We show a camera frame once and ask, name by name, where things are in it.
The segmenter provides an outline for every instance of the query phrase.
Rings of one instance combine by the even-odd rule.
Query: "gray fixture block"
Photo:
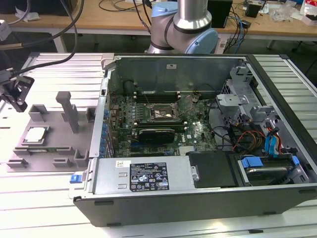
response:
[[[75,154],[75,150],[72,147],[69,147],[67,149],[57,149],[56,152],[59,155],[73,155],[73,154]]]
[[[54,158],[53,165],[56,168],[70,168],[72,167],[72,163],[69,158]]]
[[[67,117],[68,123],[73,131],[73,133],[78,133],[79,125],[78,119],[76,116],[76,111],[74,111],[71,103],[70,103],[70,92],[68,91],[61,91],[58,92],[56,96],[56,101],[60,103],[64,109],[65,116]]]
[[[95,121],[96,108],[87,108],[86,110],[87,122],[91,123]]]
[[[29,111],[29,115],[30,115],[32,121],[43,121],[44,122],[42,114],[48,114],[48,110],[46,110],[46,107],[43,104],[32,105],[32,107]]]
[[[28,162],[25,159],[19,160],[9,160],[6,165],[10,168],[26,168],[28,166]]]
[[[31,153],[27,149],[14,149],[13,152],[16,155],[31,155]]]
[[[75,116],[76,116],[76,120],[78,120],[78,111],[77,111],[77,107],[76,107],[76,105],[75,105],[75,104],[72,104],[71,106],[72,106],[72,108],[73,108],[73,112],[74,112],[74,114],[75,114]],[[65,114],[65,113],[61,113],[61,116],[63,117],[64,122],[68,122],[68,118],[67,118],[67,116],[66,116],[66,114]]]
[[[85,155],[81,156],[79,151],[75,151],[74,161],[78,167],[87,167],[89,162],[89,150],[86,150]]]
[[[78,112],[79,130],[74,134],[61,113],[48,111],[42,114],[44,122],[29,121],[11,156],[12,160],[25,159],[29,165],[26,168],[8,167],[8,172],[75,172],[86,169],[86,152],[90,148],[94,124],[87,123],[86,112]],[[47,126],[50,129],[45,136],[45,146],[22,145],[29,128]],[[56,166],[54,159],[59,158],[68,158],[72,166]]]

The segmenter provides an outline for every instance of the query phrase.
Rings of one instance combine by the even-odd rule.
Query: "power supply label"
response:
[[[130,164],[132,192],[169,190],[166,163]]]

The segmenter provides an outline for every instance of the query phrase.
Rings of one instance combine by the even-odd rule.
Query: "black cable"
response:
[[[101,6],[101,3],[103,3],[105,0],[101,0],[98,4],[98,7],[101,8],[102,10],[105,10],[105,11],[111,11],[111,12],[118,12],[118,11],[127,11],[127,10],[131,10],[131,9],[134,9],[136,8],[135,6],[132,6],[132,7],[129,7],[129,8],[125,8],[125,9],[118,9],[118,10],[111,10],[111,9],[106,9],[104,7]]]
[[[208,84],[208,83],[199,83],[199,84],[197,84],[197,85],[194,87],[193,92],[196,92],[196,91],[198,90],[198,87],[199,87],[199,86],[202,86],[202,85],[207,85],[207,86],[209,86],[212,90],[216,91],[215,88],[212,87],[212,86],[211,86],[210,84]]]
[[[308,67],[308,69],[306,70],[305,76],[307,76],[309,70],[311,70],[311,68],[314,66],[314,64],[317,62],[317,59],[314,60],[314,62],[312,62],[312,64]]]
[[[70,19],[72,20],[72,22],[74,22],[74,19],[73,19],[71,13],[70,13],[68,7],[66,6],[64,0],[60,0],[60,2],[63,5],[63,7],[65,8],[65,10],[66,10],[68,16],[70,17]],[[50,65],[64,63],[64,62],[70,60],[74,56],[74,54],[76,53],[77,46],[78,46],[78,33],[77,33],[76,25],[74,25],[74,31],[75,31],[75,46],[73,48],[72,53],[68,57],[66,57],[65,59],[62,59],[62,60],[58,60],[58,61],[54,61],[54,62],[48,62],[48,63],[42,63],[42,64],[38,64],[38,65],[33,65],[33,66],[30,66],[30,67],[18,70],[18,71],[15,72],[15,75],[19,75],[19,74],[28,72],[28,71],[36,69],[36,68],[41,68],[41,67],[46,67],[46,66],[50,66]]]
[[[149,21],[149,24],[150,24],[150,26],[152,26],[152,23],[151,23],[151,20],[150,20],[150,18],[149,18],[147,9],[145,8],[145,2],[144,2],[144,0],[142,0],[142,5],[143,5],[144,13],[145,13],[145,15],[147,16],[147,19],[148,19],[148,21]]]
[[[64,34],[66,31],[68,31],[71,27],[73,27],[75,25],[75,23],[78,21],[79,17],[81,16],[81,13],[83,12],[83,9],[84,9],[84,2],[85,0],[81,0],[81,3],[80,3],[80,7],[79,7],[79,11],[78,11],[78,14],[77,16],[72,20],[72,22],[62,31],[60,31],[59,33],[49,37],[49,38],[46,38],[46,39],[42,39],[42,40],[38,40],[38,41],[35,41],[35,42],[30,42],[30,43],[22,43],[22,47],[23,48],[26,48],[26,47],[32,47],[32,46],[35,46],[35,45],[39,45],[39,44],[43,44],[43,43],[46,43],[46,42],[50,42],[52,40],[54,40],[55,38],[61,36],[62,34]]]
[[[235,31],[233,37],[230,39],[230,41],[229,41],[228,45],[225,47],[224,51],[226,51],[226,50],[229,51],[231,46],[234,46],[237,43],[238,37],[236,38],[236,35],[238,34],[238,36],[239,36],[240,32],[241,32],[240,22],[238,20],[238,19],[240,19],[240,17],[234,12],[234,9],[232,6],[231,6],[231,9],[232,9],[232,11],[230,11],[230,13],[232,13],[234,15],[235,18],[233,20],[235,20],[237,27],[236,27],[236,31]]]
[[[119,1],[116,1],[115,3],[113,3],[113,1],[111,0],[110,2],[111,2],[111,5],[114,6],[114,7],[115,7],[116,9],[118,9],[118,10],[136,11],[136,9],[134,9],[134,8],[132,8],[132,9],[126,9],[126,8],[122,8],[122,7],[117,6],[117,4],[118,4],[119,2],[123,2],[123,1],[125,1],[125,0],[119,0]]]
[[[140,19],[140,22],[141,24],[146,28],[146,30],[149,32],[149,34],[151,34],[151,31],[150,31],[150,28],[148,27],[148,25],[142,20],[141,16],[140,16],[140,13],[139,13],[139,10],[137,8],[137,4],[135,3],[135,0],[133,0],[133,3],[134,3],[134,6],[135,6],[135,9],[137,10],[137,14],[138,14],[138,17]]]

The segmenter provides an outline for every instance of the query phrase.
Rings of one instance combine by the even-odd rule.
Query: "blue latch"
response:
[[[297,158],[297,156],[292,156],[292,160],[294,162],[295,165],[299,165],[299,159]]]
[[[245,157],[241,160],[242,165],[244,168],[248,167],[262,167],[263,163],[260,157],[252,156],[252,157]]]
[[[82,183],[81,181],[82,175],[72,175],[70,177],[70,183]]]
[[[276,144],[276,137],[275,136],[269,135],[266,137],[265,145],[264,145],[265,152],[268,152],[274,158],[277,157],[277,154],[275,154],[275,152],[274,152],[275,144]]]

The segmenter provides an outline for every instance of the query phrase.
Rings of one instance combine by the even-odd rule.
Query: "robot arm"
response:
[[[149,54],[209,54],[218,41],[208,0],[157,3],[152,11]]]

